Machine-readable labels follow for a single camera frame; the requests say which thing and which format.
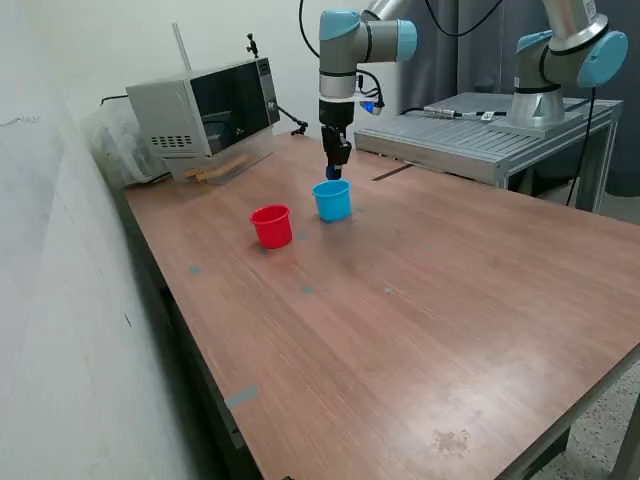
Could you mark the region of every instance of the blue cup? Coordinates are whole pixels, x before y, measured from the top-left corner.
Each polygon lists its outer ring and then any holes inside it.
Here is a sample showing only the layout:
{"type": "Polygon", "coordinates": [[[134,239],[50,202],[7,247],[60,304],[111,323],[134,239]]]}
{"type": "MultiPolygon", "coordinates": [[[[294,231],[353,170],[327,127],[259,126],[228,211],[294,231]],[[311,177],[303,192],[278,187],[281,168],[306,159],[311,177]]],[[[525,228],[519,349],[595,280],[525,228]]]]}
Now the blue cup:
{"type": "Polygon", "coordinates": [[[337,222],[351,215],[351,184],[346,180],[328,180],[313,187],[318,214],[325,222],[337,222]]]}

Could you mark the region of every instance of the metal workbench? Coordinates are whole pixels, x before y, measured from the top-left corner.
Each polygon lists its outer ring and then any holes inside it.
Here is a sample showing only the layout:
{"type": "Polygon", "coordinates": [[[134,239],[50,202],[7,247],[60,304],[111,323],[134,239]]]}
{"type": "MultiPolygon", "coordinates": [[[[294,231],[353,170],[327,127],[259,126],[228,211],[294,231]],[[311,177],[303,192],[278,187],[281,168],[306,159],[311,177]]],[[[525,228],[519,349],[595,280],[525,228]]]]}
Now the metal workbench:
{"type": "MultiPolygon", "coordinates": [[[[593,212],[600,208],[622,104],[596,100],[576,208],[593,212]]],[[[508,111],[511,95],[468,92],[433,106],[460,112],[508,111]]],[[[411,112],[355,132],[355,145],[358,150],[507,188],[515,173],[584,138],[589,102],[566,98],[565,109],[583,113],[582,122],[547,139],[495,132],[480,120],[443,120],[411,112]]]]}

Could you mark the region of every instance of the white wall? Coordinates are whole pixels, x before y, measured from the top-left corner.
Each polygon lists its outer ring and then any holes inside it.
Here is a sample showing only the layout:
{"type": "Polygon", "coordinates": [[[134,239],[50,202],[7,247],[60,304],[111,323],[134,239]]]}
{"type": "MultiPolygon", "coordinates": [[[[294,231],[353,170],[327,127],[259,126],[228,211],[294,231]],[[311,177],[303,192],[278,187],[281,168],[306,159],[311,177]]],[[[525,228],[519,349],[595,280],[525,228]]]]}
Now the white wall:
{"type": "MultiPolygon", "coordinates": [[[[319,137],[318,60],[298,30],[297,0],[23,0],[53,60],[76,119],[102,97],[126,86],[183,69],[171,22],[177,21],[194,68],[250,58],[246,33],[272,63],[279,103],[310,123],[319,137]]],[[[305,28],[318,45],[320,13],[328,8],[362,10],[369,0],[307,0],[305,28]]],[[[386,93],[383,115],[397,110],[396,65],[373,65],[386,93]]],[[[375,123],[357,109],[353,129],[375,123]]],[[[276,130],[291,130],[288,120],[276,130]]]]}
{"type": "Polygon", "coordinates": [[[212,478],[154,340],[166,314],[18,1],[0,2],[0,478],[212,478]]]}

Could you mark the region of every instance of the black cable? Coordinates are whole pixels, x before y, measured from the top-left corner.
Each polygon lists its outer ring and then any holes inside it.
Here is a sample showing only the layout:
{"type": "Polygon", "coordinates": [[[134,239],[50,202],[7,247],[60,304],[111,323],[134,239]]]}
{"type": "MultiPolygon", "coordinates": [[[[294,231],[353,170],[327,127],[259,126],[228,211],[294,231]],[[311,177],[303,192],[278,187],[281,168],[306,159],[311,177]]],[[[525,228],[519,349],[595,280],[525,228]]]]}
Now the black cable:
{"type": "MultiPolygon", "coordinates": [[[[304,31],[304,24],[302,23],[302,9],[304,7],[304,0],[300,0],[300,4],[298,6],[298,25],[300,27],[300,34],[302,35],[302,39],[304,40],[304,43],[307,45],[307,48],[311,51],[311,53],[313,53],[317,58],[320,58],[320,55],[318,54],[318,52],[316,52],[316,50],[313,48],[313,46],[311,46],[311,43],[309,43],[309,39],[307,38],[307,34],[304,31]]],[[[361,69],[357,69],[356,73],[360,73],[362,75],[366,75],[369,78],[371,78],[375,84],[376,84],[376,88],[378,89],[378,102],[376,102],[376,105],[379,107],[384,107],[384,101],[382,100],[382,87],[380,87],[380,82],[378,81],[378,79],[376,78],[376,76],[371,73],[368,72],[366,70],[361,70],[361,69]]]]}
{"type": "Polygon", "coordinates": [[[362,75],[358,75],[358,90],[362,95],[364,95],[365,97],[378,95],[378,87],[373,87],[373,88],[370,88],[369,90],[362,90],[362,87],[364,86],[363,83],[364,83],[364,77],[362,75]]]}
{"type": "Polygon", "coordinates": [[[407,108],[406,110],[401,111],[400,115],[404,115],[405,113],[409,113],[409,112],[424,112],[424,108],[423,107],[407,108]]]}
{"type": "Polygon", "coordinates": [[[378,78],[373,73],[367,72],[366,70],[357,69],[356,73],[366,75],[367,77],[371,78],[371,80],[373,80],[373,82],[376,84],[376,90],[378,91],[378,101],[376,102],[376,106],[381,108],[384,107],[384,100],[382,99],[382,87],[380,86],[378,78]]]}
{"type": "Polygon", "coordinates": [[[567,203],[565,203],[567,207],[571,203],[571,197],[573,196],[573,189],[575,188],[576,182],[578,181],[578,176],[580,175],[580,169],[582,169],[582,163],[584,161],[584,154],[587,151],[587,143],[589,143],[589,133],[591,132],[591,120],[593,118],[593,105],[595,103],[596,103],[596,89],[595,87],[593,87],[591,89],[591,103],[589,105],[589,118],[587,119],[587,131],[584,134],[584,141],[582,142],[582,148],[580,149],[578,168],[576,169],[576,174],[573,176],[573,183],[571,184],[571,190],[569,190],[569,197],[567,198],[567,203]]]}
{"type": "Polygon", "coordinates": [[[107,100],[115,100],[117,98],[128,98],[129,95],[114,95],[113,97],[104,97],[101,101],[100,101],[100,106],[102,106],[104,104],[104,102],[106,102],[107,100]]]}
{"type": "Polygon", "coordinates": [[[282,108],[280,105],[278,105],[278,110],[280,110],[282,113],[284,113],[287,117],[289,117],[291,119],[292,122],[295,122],[298,127],[298,129],[294,130],[291,132],[291,135],[304,135],[305,132],[307,131],[307,128],[309,128],[309,124],[303,120],[298,120],[296,117],[294,117],[293,115],[291,115],[289,112],[287,112],[284,108],[282,108]]]}
{"type": "Polygon", "coordinates": [[[491,9],[487,12],[487,14],[484,17],[482,17],[478,23],[476,23],[473,27],[461,33],[447,32],[444,28],[442,28],[442,26],[440,25],[440,22],[438,22],[438,18],[436,17],[435,12],[433,11],[433,8],[431,7],[431,3],[429,3],[429,0],[424,0],[424,2],[427,4],[427,8],[429,9],[429,15],[431,15],[431,19],[433,20],[433,23],[436,25],[436,28],[440,30],[442,33],[444,33],[447,37],[458,38],[458,37],[464,37],[465,35],[473,32],[480,25],[482,25],[485,22],[485,20],[489,18],[491,14],[497,10],[497,8],[502,4],[502,2],[504,2],[504,0],[498,0],[496,4],[493,7],[491,7],[491,9]]]}
{"type": "Polygon", "coordinates": [[[307,34],[304,33],[304,25],[302,24],[302,6],[303,5],[304,5],[304,0],[300,0],[300,6],[298,8],[298,23],[300,24],[300,33],[302,34],[302,39],[304,40],[304,43],[306,43],[307,47],[309,47],[309,50],[311,50],[311,53],[313,53],[316,57],[320,58],[320,55],[318,54],[318,52],[316,52],[314,48],[311,46],[311,44],[309,43],[307,34]]]}

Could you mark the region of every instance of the plastic bag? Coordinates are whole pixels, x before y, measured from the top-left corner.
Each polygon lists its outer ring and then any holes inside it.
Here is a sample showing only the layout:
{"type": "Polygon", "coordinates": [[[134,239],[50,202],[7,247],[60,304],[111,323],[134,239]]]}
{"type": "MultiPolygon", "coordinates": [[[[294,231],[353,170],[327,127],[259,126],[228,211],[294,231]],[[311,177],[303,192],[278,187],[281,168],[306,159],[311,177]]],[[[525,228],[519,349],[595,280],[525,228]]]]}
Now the plastic bag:
{"type": "Polygon", "coordinates": [[[152,155],[128,98],[108,100],[82,122],[89,151],[109,185],[147,183],[168,172],[152,155]]]}

